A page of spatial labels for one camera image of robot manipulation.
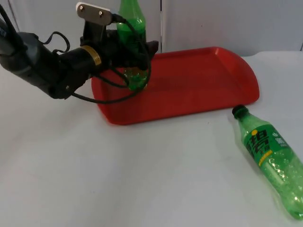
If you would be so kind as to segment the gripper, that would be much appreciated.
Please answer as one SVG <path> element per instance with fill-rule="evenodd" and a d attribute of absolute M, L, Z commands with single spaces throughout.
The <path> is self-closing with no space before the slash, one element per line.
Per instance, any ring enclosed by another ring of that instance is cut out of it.
<path fill-rule="evenodd" d="M 122 44 L 116 30 L 108 30 L 106 26 L 86 21 L 83 36 L 80 38 L 80 47 L 93 55 L 97 66 L 105 69 L 113 67 L 147 70 L 146 55 L 154 57 L 159 49 L 159 42 L 155 40 L 140 42 L 140 54 L 133 55 Z"/>

